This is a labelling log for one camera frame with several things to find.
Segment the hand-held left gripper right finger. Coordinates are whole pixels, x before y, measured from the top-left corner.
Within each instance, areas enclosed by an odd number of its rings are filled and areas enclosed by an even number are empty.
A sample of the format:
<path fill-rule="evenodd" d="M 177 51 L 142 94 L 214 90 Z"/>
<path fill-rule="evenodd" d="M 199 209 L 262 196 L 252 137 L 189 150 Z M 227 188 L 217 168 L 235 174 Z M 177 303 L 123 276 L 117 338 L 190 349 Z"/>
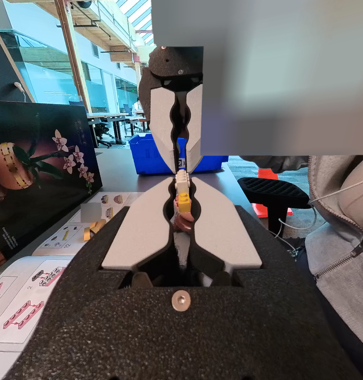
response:
<path fill-rule="evenodd" d="M 262 261 L 236 210 L 217 189 L 198 178 L 193 206 L 200 206 L 194 223 L 190 259 L 198 270 L 259 269 Z"/>

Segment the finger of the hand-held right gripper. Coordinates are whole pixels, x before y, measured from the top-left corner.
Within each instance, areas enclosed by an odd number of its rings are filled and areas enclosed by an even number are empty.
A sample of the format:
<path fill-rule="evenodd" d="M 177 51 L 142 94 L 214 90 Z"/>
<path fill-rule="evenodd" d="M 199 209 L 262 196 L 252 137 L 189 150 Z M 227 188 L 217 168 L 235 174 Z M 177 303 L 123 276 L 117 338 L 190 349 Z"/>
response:
<path fill-rule="evenodd" d="M 191 174 L 200 163 L 201 155 L 201 122 L 202 122 L 203 84 L 187 93 L 186 105 L 189 110 L 189 121 L 186 125 L 188 139 L 185 145 L 186 171 Z"/>
<path fill-rule="evenodd" d="M 160 87 L 151 89 L 150 130 L 160 156 L 176 174 L 179 169 L 179 148 L 176 126 L 177 98 L 173 91 Z"/>

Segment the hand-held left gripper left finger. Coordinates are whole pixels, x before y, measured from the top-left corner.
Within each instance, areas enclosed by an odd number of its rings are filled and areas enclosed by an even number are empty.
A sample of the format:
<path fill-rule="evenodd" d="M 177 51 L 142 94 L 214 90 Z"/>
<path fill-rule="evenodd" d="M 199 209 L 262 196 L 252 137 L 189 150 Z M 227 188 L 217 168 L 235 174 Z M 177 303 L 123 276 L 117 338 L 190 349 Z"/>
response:
<path fill-rule="evenodd" d="M 168 177 L 139 196 L 126 216 L 102 262 L 104 269 L 134 269 L 163 249 L 170 234 L 164 206 L 170 198 Z"/>

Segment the white toy brick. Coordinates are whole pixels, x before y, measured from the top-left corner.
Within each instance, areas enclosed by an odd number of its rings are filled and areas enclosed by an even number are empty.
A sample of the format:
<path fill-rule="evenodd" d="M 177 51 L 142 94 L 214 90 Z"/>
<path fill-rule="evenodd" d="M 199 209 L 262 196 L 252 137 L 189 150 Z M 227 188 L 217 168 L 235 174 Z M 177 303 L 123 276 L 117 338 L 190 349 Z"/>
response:
<path fill-rule="evenodd" d="M 185 169 L 179 169 L 175 175 L 175 189 L 177 194 L 187 194 L 189 196 L 190 180 Z"/>

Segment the wooden office desk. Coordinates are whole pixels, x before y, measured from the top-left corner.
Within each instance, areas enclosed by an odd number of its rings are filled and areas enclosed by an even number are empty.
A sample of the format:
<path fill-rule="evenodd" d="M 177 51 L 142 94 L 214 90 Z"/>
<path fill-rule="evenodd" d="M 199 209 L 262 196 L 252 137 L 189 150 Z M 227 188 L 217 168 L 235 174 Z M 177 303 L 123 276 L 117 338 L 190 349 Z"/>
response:
<path fill-rule="evenodd" d="M 147 123 L 147 120 L 144 117 L 144 112 L 140 111 L 140 116 L 130 116 L 128 113 L 106 113 L 106 112 L 93 112 L 93 113 L 87 113 L 86 117 L 88 120 L 88 124 L 90 126 L 90 131 L 92 135 L 92 141 L 94 148 L 97 149 L 99 147 L 99 142 L 101 142 L 101 139 L 97 138 L 95 126 L 98 124 L 101 124 L 104 122 L 104 119 L 107 120 L 107 122 L 111 122 L 113 125 L 113 131 L 114 131 L 114 140 L 116 145 L 125 145 L 126 143 L 123 142 L 121 137 L 121 131 L 120 131 L 120 122 L 124 122 L 126 124 L 130 125 L 130 130 L 132 133 L 132 136 L 134 135 L 134 123 L 135 122 L 144 122 Z"/>

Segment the grey desk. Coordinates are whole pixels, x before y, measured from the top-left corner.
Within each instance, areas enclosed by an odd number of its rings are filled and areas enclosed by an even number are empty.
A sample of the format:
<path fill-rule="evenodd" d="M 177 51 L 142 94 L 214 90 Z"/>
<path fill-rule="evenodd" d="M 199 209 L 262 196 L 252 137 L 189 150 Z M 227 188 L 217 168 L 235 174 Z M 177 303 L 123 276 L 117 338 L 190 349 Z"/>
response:
<path fill-rule="evenodd" d="M 103 183 L 101 191 L 145 192 L 166 177 L 165 174 L 149 176 L 138 175 L 136 173 L 130 149 L 95 149 L 95 151 L 100 152 L 97 156 L 97 162 Z M 241 206 L 258 223 L 261 223 L 227 163 L 222 164 L 221 170 L 201 172 L 193 174 L 193 176 L 198 177 L 205 183 L 222 192 L 235 205 Z M 20 250 L 12 258 L 8 259 L 8 261 L 0 267 L 0 274 L 17 259 L 32 255 L 38 246 L 68 222 L 79 209 L 80 206 L 76 206 L 66 216 L 45 230 L 45 232 L 33 242 Z"/>

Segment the orange traffic cone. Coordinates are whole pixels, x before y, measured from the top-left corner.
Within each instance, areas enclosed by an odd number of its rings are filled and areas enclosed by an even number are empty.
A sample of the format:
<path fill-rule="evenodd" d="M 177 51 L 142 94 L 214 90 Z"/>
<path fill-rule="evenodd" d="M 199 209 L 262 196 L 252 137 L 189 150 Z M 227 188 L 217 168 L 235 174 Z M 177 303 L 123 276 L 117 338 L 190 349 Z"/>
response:
<path fill-rule="evenodd" d="M 261 195 L 282 195 L 283 197 L 294 196 L 296 189 L 293 184 L 279 180 L 277 174 L 271 169 L 258 169 L 257 178 L 249 178 L 250 191 L 259 192 Z M 268 209 L 263 203 L 252 203 L 253 209 L 259 218 L 268 217 Z"/>

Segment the blue plastic bin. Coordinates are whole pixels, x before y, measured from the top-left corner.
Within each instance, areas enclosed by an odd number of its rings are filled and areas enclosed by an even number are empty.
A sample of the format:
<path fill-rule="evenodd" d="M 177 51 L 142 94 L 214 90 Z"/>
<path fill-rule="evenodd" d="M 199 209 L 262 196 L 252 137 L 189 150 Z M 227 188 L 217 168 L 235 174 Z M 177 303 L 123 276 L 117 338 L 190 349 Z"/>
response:
<path fill-rule="evenodd" d="M 129 140 L 129 145 L 137 174 L 171 174 L 170 168 L 160 156 L 152 134 L 136 134 Z M 204 156 L 194 172 L 219 170 L 228 159 L 228 156 Z"/>

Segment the black office chair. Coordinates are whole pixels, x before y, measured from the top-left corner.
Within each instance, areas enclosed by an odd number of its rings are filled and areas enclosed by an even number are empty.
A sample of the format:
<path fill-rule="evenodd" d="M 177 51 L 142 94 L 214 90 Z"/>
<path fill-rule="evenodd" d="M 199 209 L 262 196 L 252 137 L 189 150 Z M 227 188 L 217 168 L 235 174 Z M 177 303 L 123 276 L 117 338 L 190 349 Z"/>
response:
<path fill-rule="evenodd" d="M 108 149 L 110 147 L 112 147 L 112 143 L 111 142 L 106 142 L 106 141 L 103 140 L 103 135 L 107 135 L 111 139 L 114 138 L 109 133 L 109 128 L 107 127 L 107 123 L 103 122 L 103 123 L 95 124 L 94 125 L 94 132 L 95 132 L 95 135 L 96 135 L 97 147 L 99 147 L 100 144 L 106 146 Z"/>

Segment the black orchid picture box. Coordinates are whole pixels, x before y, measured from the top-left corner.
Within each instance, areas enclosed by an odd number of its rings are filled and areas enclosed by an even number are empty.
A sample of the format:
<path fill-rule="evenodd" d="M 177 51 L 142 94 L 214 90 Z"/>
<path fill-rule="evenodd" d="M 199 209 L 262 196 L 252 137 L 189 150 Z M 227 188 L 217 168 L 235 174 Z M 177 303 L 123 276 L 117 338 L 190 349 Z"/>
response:
<path fill-rule="evenodd" d="M 84 107 L 0 101 L 0 266 L 102 186 Z"/>

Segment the toy instruction booklet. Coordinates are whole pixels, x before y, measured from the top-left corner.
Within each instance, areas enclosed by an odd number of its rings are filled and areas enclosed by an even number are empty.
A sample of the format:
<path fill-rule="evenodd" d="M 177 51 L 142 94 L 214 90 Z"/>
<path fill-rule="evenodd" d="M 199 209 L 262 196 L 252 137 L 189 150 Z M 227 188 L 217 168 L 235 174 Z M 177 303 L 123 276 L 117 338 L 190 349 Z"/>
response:
<path fill-rule="evenodd" d="M 21 352 L 72 256 L 26 256 L 0 275 L 0 352 Z"/>

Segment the black divider board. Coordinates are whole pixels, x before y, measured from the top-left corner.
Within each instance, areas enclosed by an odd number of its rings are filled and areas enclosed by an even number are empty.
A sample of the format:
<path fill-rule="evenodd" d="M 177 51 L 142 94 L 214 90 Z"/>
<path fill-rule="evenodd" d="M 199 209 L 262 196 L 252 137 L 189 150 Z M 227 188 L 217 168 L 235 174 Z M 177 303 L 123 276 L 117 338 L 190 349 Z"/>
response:
<path fill-rule="evenodd" d="M 23 94 L 14 86 L 21 83 L 26 92 L 26 102 L 35 103 L 21 73 L 0 35 L 0 101 L 24 102 Z"/>

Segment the white hoodie drawstring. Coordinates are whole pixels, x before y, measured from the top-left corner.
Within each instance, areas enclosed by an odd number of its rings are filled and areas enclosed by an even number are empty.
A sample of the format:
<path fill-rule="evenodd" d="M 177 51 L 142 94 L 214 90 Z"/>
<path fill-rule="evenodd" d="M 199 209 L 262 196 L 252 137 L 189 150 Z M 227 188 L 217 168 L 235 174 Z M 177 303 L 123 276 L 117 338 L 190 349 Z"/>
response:
<path fill-rule="evenodd" d="M 342 189 L 340 189 L 340 190 L 337 190 L 337 191 L 335 191 L 335 192 L 332 192 L 332 193 L 326 194 L 326 195 L 324 195 L 324 196 L 316 197 L 316 198 L 314 198 L 314 199 L 310 199 L 310 201 L 308 202 L 308 204 L 309 204 L 310 206 L 313 207 L 313 203 L 316 202 L 316 201 L 319 201 L 319 200 L 322 200 L 322 199 L 325 199 L 325 198 L 329 198 L 329 197 L 331 197 L 331 196 L 334 196 L 334 195 L 337 195 L 337 194 L 339 194 L 339 193 L 345 192 L 345 191 L 347 191 L 347 190 L 350 190 L 350 189 L 355 188 L 355 187 L 357 187 L 357 186 L 359 186 L 359 185 L 362 185 L 362 184 L 363 184 L 363 180 L 360 181 L 360 182 L 358 182 L 358 183 L 352 184 L 352 185 L 350 185 L 350 186 L 348 186 L 348 187 L 345 187 L 345 188 L 342 188 Z"/>

